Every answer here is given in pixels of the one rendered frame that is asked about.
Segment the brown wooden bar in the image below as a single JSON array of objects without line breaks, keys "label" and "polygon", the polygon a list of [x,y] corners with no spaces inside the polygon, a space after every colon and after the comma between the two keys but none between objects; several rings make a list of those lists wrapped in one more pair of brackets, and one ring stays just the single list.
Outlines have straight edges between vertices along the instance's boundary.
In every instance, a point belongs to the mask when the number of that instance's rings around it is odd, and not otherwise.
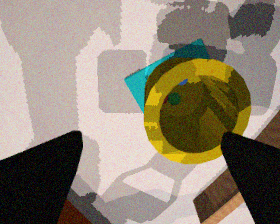
[{"label": "brown wooden bar", "polygon": [[[280,149],[280,111],[254,140]],[[201,224],[217,224],[238,208],[244,202],[238,190],[240,189],[234,183],[229,168],[226,168],[218,179],[212,181],[203,193],[192,200]]]}]

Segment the olive-yellow cup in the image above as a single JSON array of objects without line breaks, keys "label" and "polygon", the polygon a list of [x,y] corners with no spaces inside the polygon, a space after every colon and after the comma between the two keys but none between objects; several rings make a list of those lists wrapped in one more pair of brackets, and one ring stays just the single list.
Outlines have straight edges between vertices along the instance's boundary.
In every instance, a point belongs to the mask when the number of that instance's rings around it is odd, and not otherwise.
[{"label": "olive-yellow cup", "polygon": [[[187,84],[177,84],[185,79]],[[172,92],[179,93],[179,104],[163,104]],[[245,80],[218,60],[172,57],[155,68],[144,87],[149,143],[175,163],[203,164],[221,157],[222,135],[242,135],[250,111]]]}]

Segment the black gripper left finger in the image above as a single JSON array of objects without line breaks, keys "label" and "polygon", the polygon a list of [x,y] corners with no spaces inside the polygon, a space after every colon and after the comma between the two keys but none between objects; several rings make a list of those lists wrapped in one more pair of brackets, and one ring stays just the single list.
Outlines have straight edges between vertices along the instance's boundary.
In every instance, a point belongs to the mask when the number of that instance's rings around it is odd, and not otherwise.
[{"label": "black gripper left finger", "polygon": [[0,224],[58,224],[83,148],[73,129],[0,160]]}]

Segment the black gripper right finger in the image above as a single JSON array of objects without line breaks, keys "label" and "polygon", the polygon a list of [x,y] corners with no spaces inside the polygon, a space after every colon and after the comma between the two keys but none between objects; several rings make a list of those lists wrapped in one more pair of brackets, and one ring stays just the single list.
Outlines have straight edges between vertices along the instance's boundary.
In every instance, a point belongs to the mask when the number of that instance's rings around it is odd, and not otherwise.
[{"label": "black gripper right finger", "polygon": [[254,224],[280,224],[280,149],[233,132],[220,147]]}]

